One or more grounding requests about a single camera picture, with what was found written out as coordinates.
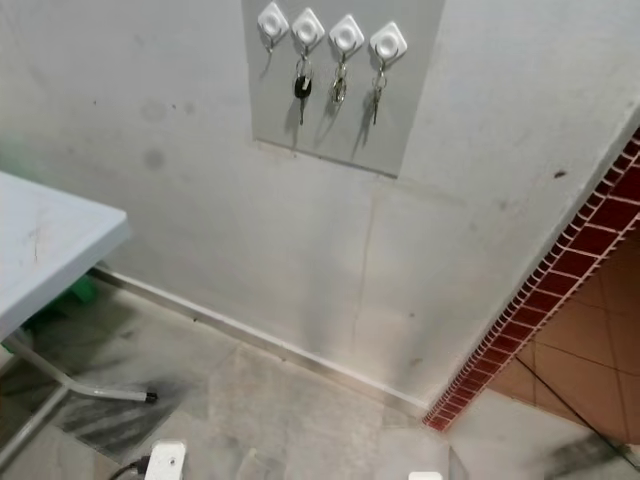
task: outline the key hook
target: key hook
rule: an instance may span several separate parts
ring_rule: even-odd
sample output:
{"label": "key hook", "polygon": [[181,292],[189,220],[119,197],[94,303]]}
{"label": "key hook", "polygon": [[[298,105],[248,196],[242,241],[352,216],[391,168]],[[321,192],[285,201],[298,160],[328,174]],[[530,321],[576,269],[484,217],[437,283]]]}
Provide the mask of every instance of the key hook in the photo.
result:
{"label": "key hook", "polygon": [[297,32],[296,32],[296,38],[300,42],[300,45],[302,45],[302,53],[300,54],[300,56],[306,62],[307,57],[309,56],[309,45],[315,45],[318,42],[318,32],[314,34],[313,40],[311,40],[309,43],[303,41]]}
{"label": "key hook", "polygon": [[358,47],[358,41],[354,40],[353,45],[351,45],[346,50],[343,50],[342,48],[340,48],[337,43],[335,45],[338,48],[338,50],[340,50],[340,63],[346,63],[347,57],[353,52],[355,52],[356,48]]}
{"label": "key hook", "polygon": [[393,53],[393,55],[389,59],[385,59],[382,55],[380,55],[380,52],[378,51],[378,44],[376,44],[373,50],[375,51],[376,57],[378,57],[378,61],[380,62],[381,72],[384,72],[387,69],[387,65],[389,64],[389,62],[395,60],[398,56],[398,53],[400,52],[400,49],[396,46],[396,51]]}
{"label": "key hook", "polygon": [[265,45],[264,48],[266,48],[269,55],[271,55],[273,53],[273,47],[275,47],[274,38],[279,38],[282,35],[282,27],[278,28],[275,35],[270,35],[264,28],[262,29],[262,33],[269,39],[269,45]]}

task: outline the white adhesive hook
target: white adhesive hook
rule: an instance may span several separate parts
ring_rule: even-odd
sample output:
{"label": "white adhesive hook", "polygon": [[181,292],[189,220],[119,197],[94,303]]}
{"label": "white adhesive hook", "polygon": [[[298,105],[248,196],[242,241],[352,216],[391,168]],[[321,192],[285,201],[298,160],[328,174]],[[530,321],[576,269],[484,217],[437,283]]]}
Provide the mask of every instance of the white adhesive hook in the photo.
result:
{"label": "white adhesive hook", "polygon": [[271,2],[258,15],[258,26],[269,39],[267,50],[271,52],[276,43],[289,31],[289,22],[278,5]]}
{"label": "white adhesive hook", "polygon": [[381,62],[389,64],[396,61],[407,51],[407,42],[395,22],[389,22],[370,40],[371,48]]}
{"label": "white adhesive hook", "polygon": [[354,53],[364,43],[364,34],[351,15],[346,15],[331,29],[329,38],[345,56]]}
{"label": "white adhesive hook", "polygon": [[324,37],[324,27],[310,8],[304,9],[291,28],[300,43],[308,50],[315,47]]}

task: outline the white object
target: white object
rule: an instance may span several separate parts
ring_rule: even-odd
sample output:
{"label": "white object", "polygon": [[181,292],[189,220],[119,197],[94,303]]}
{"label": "white object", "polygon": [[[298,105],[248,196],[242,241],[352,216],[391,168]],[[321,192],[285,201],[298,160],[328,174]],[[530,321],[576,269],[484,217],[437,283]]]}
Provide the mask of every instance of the white object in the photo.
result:
{"label": "white object", "polygon": [[275,2],[258,15],[258,26],[274,45],[289,31],[289,22]]}
{"label": "white object", "polygon": [[162,440],[153,444],[145,480],[180,480],[187,447],[177,440]]}
{"label": "white object", "polygon": [[442,475],[438,472],[412,472],[409,480],[442,480]]}
{"label": "white object", "polygon": [[371,48],[385,62],[391,63],[399,59],[407,51],[407,42],[395,22],[389,22],[370,40]]}
{"label": "white object", "polygon": [[305,8],[300,16],[291,26],[294,35],[300,43],[311,50],[322,37],[324,37],[324,27],[310,8]]}
{"label": "white object", "polygon": [[129,236],[127,215],[0,172],[0,218],[0,340],[62,384],[0,451],[1,468],[68,391],[139,402],[154,397],[78,383],[31,350],[18,329]]}
{"label": "white object", "polygon": [[329,38],[343,53],[353,53],[364,43],[364,34],[351,15],[346,15],[331,29]]}

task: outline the white table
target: white table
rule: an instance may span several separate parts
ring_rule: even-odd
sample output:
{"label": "white table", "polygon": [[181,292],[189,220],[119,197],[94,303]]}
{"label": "white table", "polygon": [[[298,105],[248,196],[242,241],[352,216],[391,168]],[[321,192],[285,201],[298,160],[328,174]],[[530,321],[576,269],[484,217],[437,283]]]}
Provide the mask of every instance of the white table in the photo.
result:
{"label": "white table", "polygon": [[69,391],[154,402],[150,392],[83,385],[31,350],[20,326],[129,236],[126,213],[0,172],[0,341],[61,386],[0,452],[11,458]]}

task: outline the power cord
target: power cord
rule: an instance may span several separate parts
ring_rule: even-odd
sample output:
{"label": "power cord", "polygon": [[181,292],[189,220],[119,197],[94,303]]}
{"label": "power cord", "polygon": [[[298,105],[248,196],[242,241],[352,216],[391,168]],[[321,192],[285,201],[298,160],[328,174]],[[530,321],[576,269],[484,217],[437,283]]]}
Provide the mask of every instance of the power cord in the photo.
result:
{"label": "power cord", "polygon": [[128,472],[129,470],[137,470],[138,475],[144,475],[147,473],[147,468],[149,468],[149,459],[151,455],[145,455],[144,457],[136,460],[135,462],[131,462],[129,465],[125,465],[124,467],[118,469],[113,475],[109,477],[109,480],[116,480],[120,478],[123,474]]}
{"label": "power cord", "polygon": [[535,370],[533,370],[529,365],[527,365],[526,363],[524,363],[522,360],[520,360],[520,357],[518,357],[517,355],[514,357],[518,362],[520,362],[522,364],[522,366],[524,368],[526,368],[527,370],[529,370],[529,372],[531,372],[531,374],[536,377],[538,380],[540,380],[540,383],[542,383],[545,387],[547,387],[549,389],[549,391],[558,399],[562,402],[562,404],[567,407],[569,410],[571,410],[571,412],[582,422],[584,423],[589,429],[591,429],[593,431],[593,433],[595,433],[600,440],[602,440],[611,450],[613,450],[613,452],[618,455],[619,457],[621,457],[625,462],[627,462],[629,465],[631,465],[633,467],[633,469],[636,472],[640,473],[640,467],[638,465],[636,465],[629,457],[627,457],[627,455],[625,455],[625,453],[620,450],[620,448],[618,448],[616,445],[614,445],[611,440],[609,440],[607,437],[605,437],[602,433],[600,433],[593,425],[591,425],[591,423],[589,423],[587,421],[586,418],[584,418],[582,415],[580,415],[578,412],[576,412],[576,410],[569,405],[569,403],[567,403],[567,401],[562,398],[560,396],[560,394],[558,392],[556,392],[553,388],[551,388],[551,385],[549,385],[547,382],[545,382],[542,378],[540,378],[540,375],[538,375]]}

